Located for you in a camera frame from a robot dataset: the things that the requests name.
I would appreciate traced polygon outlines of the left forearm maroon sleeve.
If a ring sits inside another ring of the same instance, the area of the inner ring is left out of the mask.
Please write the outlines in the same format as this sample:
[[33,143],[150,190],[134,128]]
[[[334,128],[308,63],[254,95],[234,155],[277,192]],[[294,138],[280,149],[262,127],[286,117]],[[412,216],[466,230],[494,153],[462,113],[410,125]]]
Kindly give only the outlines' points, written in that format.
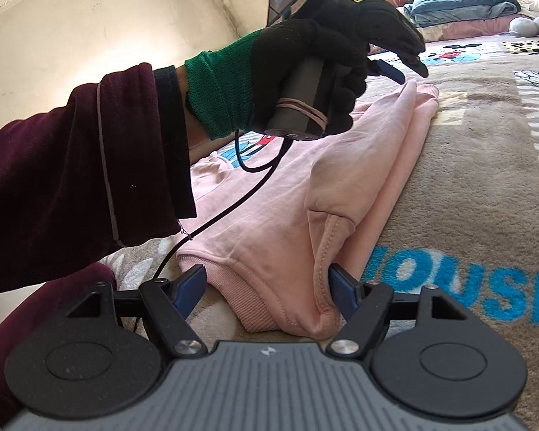
[[0,129],[0,293],[172,236],[196,214],[172,67],[109,74]]

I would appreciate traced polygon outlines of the left gloved hand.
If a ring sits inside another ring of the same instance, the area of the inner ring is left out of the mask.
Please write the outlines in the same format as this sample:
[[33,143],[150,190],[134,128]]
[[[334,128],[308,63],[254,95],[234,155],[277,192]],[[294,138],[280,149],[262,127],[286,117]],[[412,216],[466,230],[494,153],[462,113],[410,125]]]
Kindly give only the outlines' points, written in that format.
[[345,0],[308,19],[292,18],[254,31],[224,49],[201,52],[185,63],[187,110],[210,139],[238,130],[263,133],[294,71],[309,57],[347,70],[323,93],[332,114],[326,134],[344,133],[353,125],[350,113],[376,71],[369,45],[394,52],[418,74],[423,36],[384,0]]

